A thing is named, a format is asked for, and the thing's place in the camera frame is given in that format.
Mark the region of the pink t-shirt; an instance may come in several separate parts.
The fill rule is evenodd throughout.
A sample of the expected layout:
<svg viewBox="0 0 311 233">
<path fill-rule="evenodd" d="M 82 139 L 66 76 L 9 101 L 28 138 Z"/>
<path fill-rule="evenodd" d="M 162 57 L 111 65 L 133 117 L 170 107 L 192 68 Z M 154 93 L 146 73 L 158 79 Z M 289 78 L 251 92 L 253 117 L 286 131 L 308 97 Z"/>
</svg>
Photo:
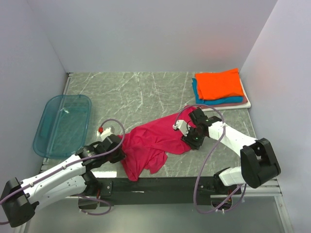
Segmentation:
<svg viewBox="0 0 311 233">
<path fill-rule="evenodd" d="M 190 146 L 181 140 L 182 133 L 173 129 L 176 118 L 190 121 L 190 107 L 182 112 L 168 115 L 132 129 L 125 135 L 122 150 L 126 158 L 121 161 L 131 181 L 137 181 L 143 170 L 157 173 L 167 161 L 167 153 L 181 155 L 190 151 Z"/>
</svg>

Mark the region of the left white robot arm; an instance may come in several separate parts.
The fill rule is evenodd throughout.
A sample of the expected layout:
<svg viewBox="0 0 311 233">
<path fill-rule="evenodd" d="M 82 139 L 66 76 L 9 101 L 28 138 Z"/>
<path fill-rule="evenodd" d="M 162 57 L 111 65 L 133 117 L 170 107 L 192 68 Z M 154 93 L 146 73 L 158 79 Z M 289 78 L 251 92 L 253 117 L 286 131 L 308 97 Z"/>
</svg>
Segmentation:
<svg viewBox="0 0 311 233">
<path fill-rule="evenodd" d="M 104 163 L 116 163 L 125 158 L 121 149 L 123 139 L 112 134 L 103 141 L 84 146 L 67 160 L 41 174 L 19 181 L 6 182 L 0 205 L 7 221 L 3 225 L 18 227 L 29 221 L 36 210 L 47 202 L 56 202 L 65 196 L 98 195 L 103 185 L 92 170 Z"/>
</svg>

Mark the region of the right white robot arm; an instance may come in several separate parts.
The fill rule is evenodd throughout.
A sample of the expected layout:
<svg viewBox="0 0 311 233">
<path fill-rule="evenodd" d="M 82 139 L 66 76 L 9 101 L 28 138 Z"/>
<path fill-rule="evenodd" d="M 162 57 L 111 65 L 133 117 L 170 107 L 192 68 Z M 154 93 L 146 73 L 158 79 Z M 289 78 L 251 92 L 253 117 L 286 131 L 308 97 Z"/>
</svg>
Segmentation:
<svg viewBox="0 0 311 233">
<path fill-rule="evenodd" d="M 192 150 L 198 150 L 208 137 L 222 143 L 240 158 L 240 166 L 225 168 L 214 174 L 213 188 L 217 193 L 223 194 L 230 186 L 239 184 L 258 188 L 281 173 L 268 139 L 247 136 L 217 116 L 207 117 L 200 108 L 191 111 L 189 117 L 192 126 L 184 120 L 177 120 L 173 129 L 182 133 L 182 141 Z"/>
</svg>

